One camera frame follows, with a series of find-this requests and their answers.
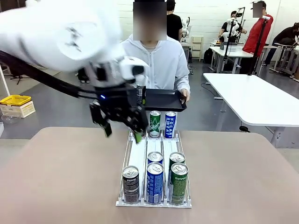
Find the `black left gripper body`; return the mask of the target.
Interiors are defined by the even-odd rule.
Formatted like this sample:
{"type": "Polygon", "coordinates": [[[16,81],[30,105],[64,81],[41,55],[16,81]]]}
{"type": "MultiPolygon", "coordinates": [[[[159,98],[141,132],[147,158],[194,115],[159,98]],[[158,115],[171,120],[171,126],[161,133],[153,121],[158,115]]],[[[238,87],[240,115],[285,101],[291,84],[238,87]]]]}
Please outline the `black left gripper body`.
{"type": "Polygon", "coordinates": [[[129,102],[128,90],[132,89],[129,84],[100,88],[94,87],[99,104],[103,112],[112,121],[142,120],[142,111],[133,107],[129,102]]]}

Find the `person's left hand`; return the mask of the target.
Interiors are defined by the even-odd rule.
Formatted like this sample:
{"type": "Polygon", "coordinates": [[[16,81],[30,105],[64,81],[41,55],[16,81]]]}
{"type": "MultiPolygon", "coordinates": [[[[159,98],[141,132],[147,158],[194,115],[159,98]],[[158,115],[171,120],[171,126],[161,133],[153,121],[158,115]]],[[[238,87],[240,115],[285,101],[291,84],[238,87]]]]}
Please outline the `person's left hand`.
{"type": "Polygon", "coordinates": [[[181,102],[183,103],[187,103],[190,100],[190,92],[187,89],[181,89],[180,90],[181,93],[181,102]]]}

